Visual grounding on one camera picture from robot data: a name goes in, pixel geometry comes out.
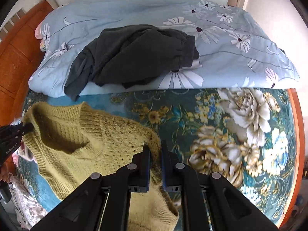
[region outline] robotic hand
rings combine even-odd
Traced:
[[[7,143],[0,146],[0,165],[19,147],[22,135],[32,129],[32,124],[11,126],[4,129],[7,134],[11,133],[6,140],[1,139],[0,129],[0,145]],[[150,150],[144,145],[142,153],[135,154],[132,162],[116,173],[106,176],[91,174],[31,231],[126,231],[131,192],[145,193],[149,190],[150,157]],[[161,145],[161,176],[163,191],[181,193],[183,231],[210,231],[206,208],[215,231],[278,231],[220,173],[197,173],[181,163],[177,154],[169,152],[164,141]],[[10,191],[7,183],[4,187],[2,183],[0,181],[0,194],[8,202]],[[7,221],[9,219],[0,205],[0,230],[16,230]]]
[[[3,199],[5,203],[10,201],[12,195],[8,186],[9,173],[4,162],[20,147],[23,135],[32,130],[33,125],[30,123],[24,126],[20,123],[0,128],[0,199]]]

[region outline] blue floral pillowcase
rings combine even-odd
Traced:
[[[42,22],[46,54],[29,87],[51,97],[64,96],[67,70],[79,52],[105,28],[132,24],[193,35],[200,58],[191,67],[163,74],[147,85],[125,90],[88,83],[81,95],[219,87],[285,89],[299,80],[284,52],[242,9],[207,0],[79,0],[54,10]]]

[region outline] yellow knit sweater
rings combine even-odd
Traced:
[[[150,191],[133,193],[129,230],[173,231],[178,211],[161,190],[159,168],[160,139],[151,129],[123,117],[80,105],[54,107],[38,102],[30,108],[24,123],[34,130],[24,142],[36,156],[39,173],[56,196],[63,200],[91,173],[108,175],[129,164],[146,143],[154,167]]]

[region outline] metal screw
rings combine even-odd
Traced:
[[[92,173],[90,175],[90,177],[91,177],[92,180],[97,180],[100,177],[100,174],[95,172],[95,173]]]
[[[175,164],[175,167],[177,169],[183,169],[185,167],[185,165],[183,163],[179,162],[179,163]]]
[[[218,172],[213,172],[213,173],[212,173],[212,177],[213,177],[214,179],[220,179],[221,174],[218,173]]]
[[[130,163],[130,164],[127,165],[127,168],[128,168],[129,170],[134,170],[134,169],[137,168],[137,165],[134,164],[134,163]]]

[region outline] teal floral bedsheet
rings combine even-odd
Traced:
[[[24,108],[37,101],[51,105],[86,101],[95,109],[151,127],[182,162],[201,173],[220,172],[272,222],[282,216],[296,157],[287,90],[155,90],[81,96],[76,102],[30,91]],[[34,161],[20,158],[19,173],[48,211],[60,202],[38,174]]]

